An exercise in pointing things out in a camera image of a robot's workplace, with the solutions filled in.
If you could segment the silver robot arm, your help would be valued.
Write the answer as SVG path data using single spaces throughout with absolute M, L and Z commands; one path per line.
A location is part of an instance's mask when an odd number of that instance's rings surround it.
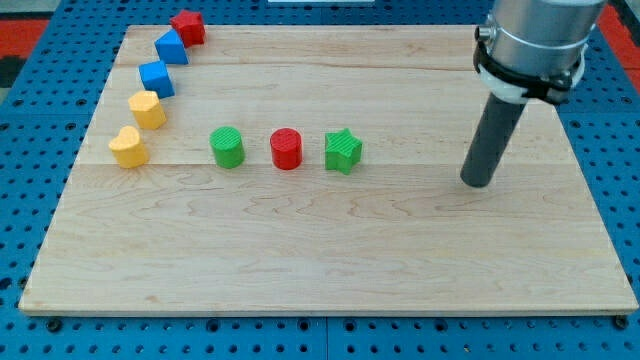
M 605 0 L 496 0 L 477 26 L 473 64 L 510 104 L 560 104 L 582 79 L 584 55 Z

